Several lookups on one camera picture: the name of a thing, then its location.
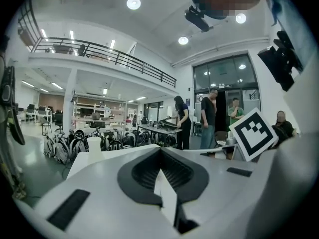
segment ceiling light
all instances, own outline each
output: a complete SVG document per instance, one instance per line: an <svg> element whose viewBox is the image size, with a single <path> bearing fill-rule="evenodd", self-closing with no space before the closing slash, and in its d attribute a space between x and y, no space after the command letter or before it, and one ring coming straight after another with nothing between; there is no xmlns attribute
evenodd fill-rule
<svg viewBox="0 0 319 239"><path fill-rule="evenodd" d="M128 0L126 2L126 5L128 8L130 8L131 10L136 10L138 8L140 8L141 6L141 1L140 0Z"/></svg>
<svg viewBox="0 0 319 239"><path fill-rule="evenodd" d="M73 35L73 31L72 30L70 30L70 36L71 36L71 39L72 39L71 42L74 43L74 41L73 41L74 40L74 35Z"/></svg>
<svg viewBox="0 0 319 239"><path fill-rule="evenodd" d="M245 21L246 21L246 15L243 14L243 13L237 14L237 15L236 15L236 21L237 21L239 24L245 23Z"/></svg>
<svg viewBox="0 0 319 239"><path fill-rule="evenodd" d="M188 43L188 38L183 36L180 39L178 39L178 42L180 45L186 45Z"/></svg>
<svg viewBox="0 0 319 239"><path fill-rule="evenodd" d="M41 32L42 32L43 37L44 37L44 38L47 38L44 29L41 29Z"/></svg>
<svg viewBox="0 0 319 239"><path fill-rule="evenodd" d="M112 42L111 42L111 46L110 46L110 48L111 48L111 49L113 49L114 44L115 44L115 40L112 40Z"/></svg>
<svg viewBox="0 0 319 239"><path fill-rule="evenodd" d="M31 86L31 87L34 87L34 85L32 85L32 84L30 84L30 83L28 83L28 82L25 82L25 81L22 81L23 83L25 83L25 84L27 84L27 85L29 85L29 86Z"/></svg>
<svg viewBox="0 0 319 239"><path fill-rule="evenodd" d="M52 82L51 84L52 84L52 85L54 85L54 86L56 86L57 88L59 88L59 89L63 90L63 88L62 88L62 87L60 87L59 85L57 85L56 83Z"/></svg>

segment white cylinder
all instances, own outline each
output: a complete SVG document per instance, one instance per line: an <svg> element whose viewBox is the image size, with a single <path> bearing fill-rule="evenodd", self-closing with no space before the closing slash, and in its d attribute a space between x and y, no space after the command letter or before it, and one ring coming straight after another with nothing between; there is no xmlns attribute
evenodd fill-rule
<svg viewBox="0 0 319 239"><path fill-rule="evenodd" d="M99 162L104 159L101 151L101 138L99 137L89 137L87 138L89 144L89 164Z"/></svg>

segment grey floor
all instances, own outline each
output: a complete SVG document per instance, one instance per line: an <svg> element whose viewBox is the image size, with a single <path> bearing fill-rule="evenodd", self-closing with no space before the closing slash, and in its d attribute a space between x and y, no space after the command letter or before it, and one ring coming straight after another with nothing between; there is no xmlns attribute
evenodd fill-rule
<svg viewBox="0 0 319 239"><path fill-rule="evenodd" d="M27 197L24 201L31 207L51 188L64 181L69 173L65 167L53 158L43 154L43 138L24 136L25 145L21 146L14 140L14 157L23 170L22 180L26 185ZM190 138L190 149L199 149L200 137Z"/></svg>

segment black slot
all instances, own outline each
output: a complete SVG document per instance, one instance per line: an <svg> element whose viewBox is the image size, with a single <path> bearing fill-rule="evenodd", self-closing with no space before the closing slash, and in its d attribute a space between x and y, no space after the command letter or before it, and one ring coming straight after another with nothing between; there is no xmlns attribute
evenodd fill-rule
<svg viewBox="0 0 319 239"><path fill-rule="evenodd" d="M75 190L47 220L64 231L89 195L85 190Z"/></svg>
<svg viewBox="0 0 319 239"><path fill-rule="evenodd" d="M243 170L243 169L239 169L239 168L235 168L235 167L229 167L227 169L227 172L238 174L238 175L242 175L242 176L246 176L246 177L250 177L251 174L253 173L252 171Z"/></svg>

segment balcony railing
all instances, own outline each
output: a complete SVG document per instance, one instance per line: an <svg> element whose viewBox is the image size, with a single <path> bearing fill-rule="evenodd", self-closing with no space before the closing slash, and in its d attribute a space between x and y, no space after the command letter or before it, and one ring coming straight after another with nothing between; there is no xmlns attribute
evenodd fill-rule
<svg viewBox="0 0 319 239"><path fill-rule="evenodd" d="M114 63L126 69L139 71L176 88L176 79L160 69L119 50L111 49L93 42L72 40L69 38L48 37L38 39L32 52L52 52L73 56L88 57Z"/></svg>

